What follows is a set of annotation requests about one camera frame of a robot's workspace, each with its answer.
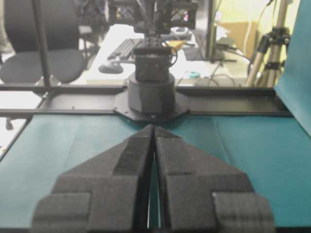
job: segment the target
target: white desk surface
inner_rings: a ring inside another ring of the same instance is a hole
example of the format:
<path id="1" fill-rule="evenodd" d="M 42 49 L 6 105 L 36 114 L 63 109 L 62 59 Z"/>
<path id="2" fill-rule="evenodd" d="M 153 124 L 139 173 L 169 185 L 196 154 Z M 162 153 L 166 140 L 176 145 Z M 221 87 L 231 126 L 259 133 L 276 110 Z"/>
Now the white desk surface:
<path id="1" fill-rule="evenodd" d="M 99 50 L 87 76 L 87 84 L 123 84 L 124 80 L 135 71 L 134 64 L 122 64 L 124 72 L 122 74 L 102 74 L 98 71 L 98 67 L 107 60 L 107 57 L 123 42 L 126 38 L 143 38 L 143 34 L 134 33 L 134 29 L 127 25 L 114 25 L 101 44 Z M 216 74 L 226 74 L 235 79 L 236 84 L 242 84 L 247 78 L 248 61 L 245 58 L 225 52 L 225 58 L 229 60 L 236 60 L 237 62 L 226 62 L 223 67 L 220 67 Z M 178 60 L 176 64 L 170 68 L 170 72 L 175 76 L 176 83 L 184 76 L 180 85 L 206 85 L 207 80 L 189 79 L 187 72 L 198 72 L 201 77 L 209 76 L 219 63 L 205 62 L 205 61 L 187 61 L 184 52 L 178 52 Z M 220 86 L 233 86 L 230 79 L 225 76 L 215 77 Z"/>

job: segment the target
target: chair backrest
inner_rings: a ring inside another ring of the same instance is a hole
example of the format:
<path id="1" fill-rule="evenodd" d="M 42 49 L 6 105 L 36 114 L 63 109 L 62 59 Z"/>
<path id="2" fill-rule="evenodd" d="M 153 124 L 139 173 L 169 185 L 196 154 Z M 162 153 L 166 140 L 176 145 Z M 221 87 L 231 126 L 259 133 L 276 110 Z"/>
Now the chair backrest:
<path id="1" fill-rule="evenodd" d="M 49 50 L 78 49 L 79 28 L 72 0 L 41 0 Z M 5 0 L 4 25 L 15 52 L 37 50 L 31 0 Z"/>

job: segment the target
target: black cylindrical base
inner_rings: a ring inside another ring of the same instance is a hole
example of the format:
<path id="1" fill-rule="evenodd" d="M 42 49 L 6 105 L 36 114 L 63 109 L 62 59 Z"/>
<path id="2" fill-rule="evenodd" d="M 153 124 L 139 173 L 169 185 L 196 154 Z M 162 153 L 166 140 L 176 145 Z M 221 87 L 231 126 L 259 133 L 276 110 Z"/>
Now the black cylindrical base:
<path id="1" fill-rule="evenodd" d="M 133 110 L 148 115 L 169 114 L 175 109 L 175 78 L 170 74 L 164 83 L 137 82 L 129 77 L 128 104 Z"/>

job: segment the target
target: camera tripod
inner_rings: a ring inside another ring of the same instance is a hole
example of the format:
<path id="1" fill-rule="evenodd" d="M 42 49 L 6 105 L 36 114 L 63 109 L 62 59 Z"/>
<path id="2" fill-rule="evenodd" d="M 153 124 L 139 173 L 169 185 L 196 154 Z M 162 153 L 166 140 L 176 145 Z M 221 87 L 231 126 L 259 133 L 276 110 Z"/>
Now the camera tripod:
<path id="1" fill-rule="evenodd" d="M 283 45 L 288 47 L 290 43 L 289 29 L 284 27 L 288 4 L 288 0 L 281 0 L 276 26 L 273 27 L 270 33 L 262 37 L 253 67 L 247 77 L 246 87 L 273 87 L 280 78 L 282 66 L 280 62 L 281 49 Z M 256 82 L 258 71 L 269 48 L 268 63 L 265 65 L 261 77 Z"/>

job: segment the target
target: teal fabric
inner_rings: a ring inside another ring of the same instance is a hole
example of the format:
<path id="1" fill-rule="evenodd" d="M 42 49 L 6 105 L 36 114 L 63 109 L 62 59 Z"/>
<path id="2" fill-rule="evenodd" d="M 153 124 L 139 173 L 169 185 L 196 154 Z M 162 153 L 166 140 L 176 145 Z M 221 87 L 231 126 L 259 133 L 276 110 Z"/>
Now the teal fabric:
<path id="1" fill-rule="evenodd" d="M 311 1 L 300 2 L 285 71 L 276 92 L 311 135 Z"/>
<path id="2" fill-rule="evenodd" d="M 311 139 L 294 118 L 184 116 L 162 126 L 247 172 L 277 226 L 311 226 Z M 118 116 L 34 116 L 0 162 L 0 228 L 28 228 L 60 173 L 142 127 Z"/>

